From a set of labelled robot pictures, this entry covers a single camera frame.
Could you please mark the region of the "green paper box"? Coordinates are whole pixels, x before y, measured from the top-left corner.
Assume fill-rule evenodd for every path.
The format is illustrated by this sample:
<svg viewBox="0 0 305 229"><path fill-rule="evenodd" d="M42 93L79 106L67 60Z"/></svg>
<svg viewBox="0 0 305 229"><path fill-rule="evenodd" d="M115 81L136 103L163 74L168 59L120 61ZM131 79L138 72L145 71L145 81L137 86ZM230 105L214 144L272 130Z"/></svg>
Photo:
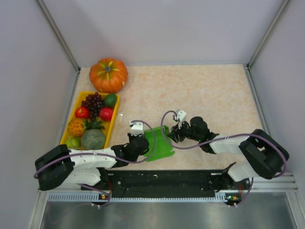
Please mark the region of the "green paper box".
<svg viewBox="0 0 305 229"><path fill-rule="evenodd" d="M166 157L171 157L175 154L174 148L167 144L166 141L163 138L161 128L155 127L153 128L153 131L156 136L156 146L155 150L152 152L153 144L154 144L154 138L151 130L145 130L144 131L144 137L149 142L149 151L144 155L144 157L150 156L146 162L151 162L159 159L163 159Z"/></svg>

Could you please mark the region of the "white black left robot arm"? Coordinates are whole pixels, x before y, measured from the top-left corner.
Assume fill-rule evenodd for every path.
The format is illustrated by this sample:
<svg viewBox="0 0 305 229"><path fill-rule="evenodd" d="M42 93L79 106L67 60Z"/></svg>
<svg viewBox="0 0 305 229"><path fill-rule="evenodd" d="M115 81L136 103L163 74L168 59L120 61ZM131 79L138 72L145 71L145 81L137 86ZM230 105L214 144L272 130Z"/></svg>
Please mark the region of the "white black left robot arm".
<svg viewBox="0 0 305 229"><path fill-rule="evenodd" d="M108 184L106 169L137 164L139 156L149 151L149 141L143 136L131 137L123 145L99 150L69 149L58 145L35 161L34 178L42 191L63 184L82 184L103 189Z"/></svg>

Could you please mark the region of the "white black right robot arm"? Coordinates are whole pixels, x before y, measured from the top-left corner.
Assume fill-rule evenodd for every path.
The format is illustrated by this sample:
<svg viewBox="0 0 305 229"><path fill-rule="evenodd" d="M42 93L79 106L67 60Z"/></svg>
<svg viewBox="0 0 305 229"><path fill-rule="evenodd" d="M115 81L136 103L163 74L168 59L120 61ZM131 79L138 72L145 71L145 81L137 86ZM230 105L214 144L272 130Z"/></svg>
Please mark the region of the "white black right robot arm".
<svg viewBox="0 0 305 229"><path fill-rule="evenodd" d="M227 137L210 131L199 116L189 122L180 117L174 120L177 124L167 133L174 142L187 138L198 142L200 148L209 154L244 156L244 161L233 162L222 171L222 182L226 188L235 188L240 181L253 177L270 180L285 174L288 152L261 129L255 129L250 135Z"/></svg>

